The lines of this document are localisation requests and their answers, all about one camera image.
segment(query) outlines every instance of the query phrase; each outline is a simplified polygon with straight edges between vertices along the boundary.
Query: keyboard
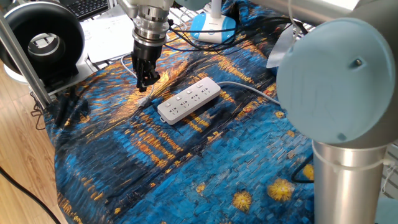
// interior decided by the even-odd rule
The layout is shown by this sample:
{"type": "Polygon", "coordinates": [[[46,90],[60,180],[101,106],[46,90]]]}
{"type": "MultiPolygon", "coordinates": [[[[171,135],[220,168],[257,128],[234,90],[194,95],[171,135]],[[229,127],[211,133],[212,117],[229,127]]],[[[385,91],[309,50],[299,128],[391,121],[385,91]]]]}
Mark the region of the keyboard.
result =
{"type": "Polygon", "coordinates": [[[108,9],[107,0],[78,0],[68,4],[65,4],[63,1],[60,2],[66,6],[78,18],[79,21],[87,19],[108,9]]]}

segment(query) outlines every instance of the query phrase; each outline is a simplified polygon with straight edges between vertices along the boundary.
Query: wooden floor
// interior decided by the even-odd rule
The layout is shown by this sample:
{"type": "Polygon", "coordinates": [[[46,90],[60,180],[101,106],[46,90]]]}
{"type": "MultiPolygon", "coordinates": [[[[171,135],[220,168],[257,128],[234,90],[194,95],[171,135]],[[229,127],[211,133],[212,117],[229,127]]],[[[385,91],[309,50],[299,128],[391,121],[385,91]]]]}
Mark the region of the wooden floor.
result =
{"type": "MultiPolygon", "coordinates": [[[[54,177],[54,148],[45,130],[35,129],[29,89],[11,80],[0,64],[0,166],[38,196],[62,223],[54,177]]],[[[40,127],[44,126],[41,118],[40,127]]],[[[51,218],[0,175],[0,224],[47,224],[51,218]]]]}

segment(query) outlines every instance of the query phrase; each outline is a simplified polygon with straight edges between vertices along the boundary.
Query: black wire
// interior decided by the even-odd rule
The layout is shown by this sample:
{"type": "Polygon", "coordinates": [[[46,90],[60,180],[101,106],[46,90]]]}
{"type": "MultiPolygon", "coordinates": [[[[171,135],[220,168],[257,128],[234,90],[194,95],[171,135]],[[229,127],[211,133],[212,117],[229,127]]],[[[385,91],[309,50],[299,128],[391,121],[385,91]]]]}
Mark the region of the black wire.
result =
{"type": "Polygon", "coordinates": [[[3,175],[3,177],[6,178],[6,180],[8,180],[8,182],[10,182],[14,187],[16,187],[18,190],[28,195],[31,199],[38,203],[56,224],[61,224],[60,220],[58,220],[54,213],[52,213],[51,210],[40,199],[38,199],[34,194],[24,188],[21,184],[18,184],[18,182],[16,182],[1,166],[0,174],[3,175]]]}
{"type": "Polygon", "coordinates": [[[38,116],[37,122],[36,122],[36,130],[39,130],[39,131],[44,130],[45,127],[44,128],[38,128],[39,122],[40,122],[40,118],[43,116],[43,110],[39,106],[40,103],[36,100],[35,96],[33,95],[33,92],[30,93],[30,96],[33,97],[33,99],[35,100],[35,105],[33,106],[33,111],[30,112],[30,115],[32,117],[38,116]]]}
{"type": "MultiPolygon", "coordinates": [[[[202,47],[202,46],[199,46],[197,44],[194,44],[191,41],[191,39],[185,34],[186,33],[185,31],[187,31],[187,32],[197,32],[197,31],[201,31],[201,32],[213,32],[213,31],[215,31],[215,32],[216,31],[217,32],[225,32],[227,30],[175,30],[173,28],[170,28],[170,30],[172,32],[174,32],[177,36],[179,36],[181,39],[186,41],[188,44],[190,44],[195,49],[176,49],[176,48],[171,47],[171,46],[169,46],[167,44],[165,44],[165,47],[168,47],[168,48],[173,49],[173,50],[181,51],[181,52],[205,51],[205,52],[216,52],[216,53],[218,53],[220,55],[220,53],[219,53],[220,51],[226,50],[226,49],[230,49],[231,47],[234,47],[234,46],[240,44],[241,42],[244,42],[245,40],[248,40],[248,39],[254,37],[255,35],[257,35],[259,33],[258,29],[264,27],[265,25],[277,26],[277,25],[286,24],[286,23],[290,23],[290,22],[291,21],[290,21],[289,18],[284,18],[284,17],[265,18],[265,19],[261,20],[260,22],[258,22],[259,25],[256,25],[256,26],[246,26],[246,27],[241,27],[240,29],[239,28],[234,28],[233,30],[235,30],[235,33],[234,33],[233,36],[231,36],[230,38],[225,40],[223,43],[218,44],[218,45],[214,45],[214,46],[211,46],[211,47],[202,47]],[[252,34],[252,35],[247,35],[245,38],[242,38],[241,40],[229,42],[231,39],[236,39],[236,36],[239,33],[243,32],[244,30],[257,30],[257,32],[252,34]]],[[[308,33],[308,31],[304,28],[302,23],[297,22],[297,26],[299,26],[299,28],[302,30],[304,35],[306,35],[308,33]]]]}
{"type": "Polygon", "coordinates": [[[310,156],[308,156],[308,158],[306,158],[304,160],[304,162],[299,165],[299,167],[297,169],[294,170],[293,174],[292,174],[292,182],[294,183],[298,183],[298,184],[312,184],[313,180],[298,180],[296,179],[297,174],[304,169],[304,167],[309,164],[311,162],[311,160],[313,159],[313,153],[311,153],[310,156]]]}
{"type": "Polygon", "coordinates": [[[253,29],[253,27],[262,27],[264,26],[263,24],[261,24],[261,22],[267,22],[267,21],[275,21],[275,20],[281,20],[281,21],[286,21],[286,23],[291,22],[290,18],[288,17],[267,17],[267,18],[261,18],[260,21],[258,22],[253,22],[256,23],[258,25],[250,25],[250,26],[244,26],[244,27],[235,27],[235,28],[231,28],[231,29],[224,29],[224,30],[175,30],[173,28],[171,28],[170,30],[175,30],[177,32],[182,32],[182,33],[214,33],[214,32],[229,32],[229,31],[234,31],[234,30],[239,30],[239,29],[253,29]]]}

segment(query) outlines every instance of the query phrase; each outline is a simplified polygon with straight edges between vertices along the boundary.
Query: power outlet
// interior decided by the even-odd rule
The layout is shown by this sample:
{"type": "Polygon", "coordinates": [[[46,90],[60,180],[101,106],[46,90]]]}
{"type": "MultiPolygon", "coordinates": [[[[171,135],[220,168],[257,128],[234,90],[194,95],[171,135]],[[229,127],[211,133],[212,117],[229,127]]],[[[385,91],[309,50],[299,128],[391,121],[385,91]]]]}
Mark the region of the power outlet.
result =
{"type": "Polygon", "coordinates": [[[220,95],[221,88],[206,77],[157,107],[160,119],[173,125],[220,95]]]}

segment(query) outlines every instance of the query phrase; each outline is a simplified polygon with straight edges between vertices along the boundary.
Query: metal rod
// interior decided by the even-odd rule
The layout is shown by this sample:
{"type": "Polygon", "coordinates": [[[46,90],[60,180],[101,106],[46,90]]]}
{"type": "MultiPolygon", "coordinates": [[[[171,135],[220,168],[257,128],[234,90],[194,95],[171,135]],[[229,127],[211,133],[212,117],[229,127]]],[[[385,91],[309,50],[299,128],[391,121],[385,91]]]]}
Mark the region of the metal rod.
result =
{"type": "Polygon", "coordinates": [[[316,224],[374,224],[386,146],[348,149],[313,142],[316,224]]]}
{"type": "MultiPolygon", "coordinates": [[[[285,15],[289,15],[287,10],[288,0],[251,0],[254,3],[268,7],[285,15]]],[[[351,12],[349,9],[339,7],[320,0],[293,0],[293,17],[313,26],[324,22],[344,17],[351,12]]]]}
{"type": "Polygon", "coordinates": [[[12,32],[9,24],[4,18],[4,14],[0,11],[0,40],[3,46],[7,49],[11,58],[17,65],[19,71],[26,78],[29,86],[32,88],[33,93],[37,97],[43,108],[51,103],[51,98],[44,88],[43,83],[40,81],[33,69],[32,64],[27,58],[17,38],[12,32]]]}

